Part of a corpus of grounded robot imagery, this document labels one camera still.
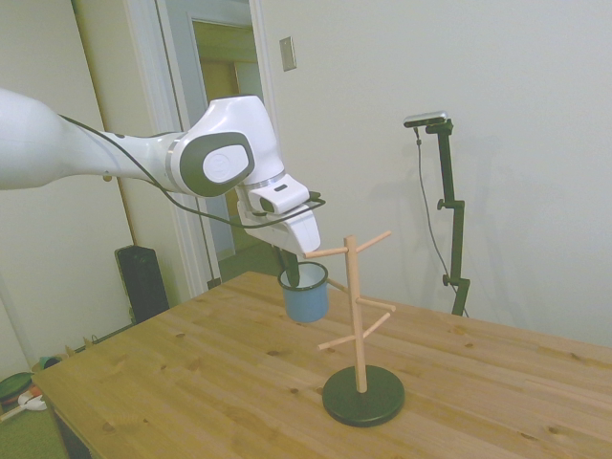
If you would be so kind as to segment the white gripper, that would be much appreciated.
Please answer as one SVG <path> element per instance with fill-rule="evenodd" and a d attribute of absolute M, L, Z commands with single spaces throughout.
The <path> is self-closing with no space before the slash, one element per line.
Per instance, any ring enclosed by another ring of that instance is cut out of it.
<path fill-rule="evenodd" d="M 320 194 L 307 188 L 239 188 L 238 214 L 246 233 L 272 246 L 279 271 L 289 285 L 300 282 L 295 253 L 314 251 L 320 236 L 314 210 Z"/>

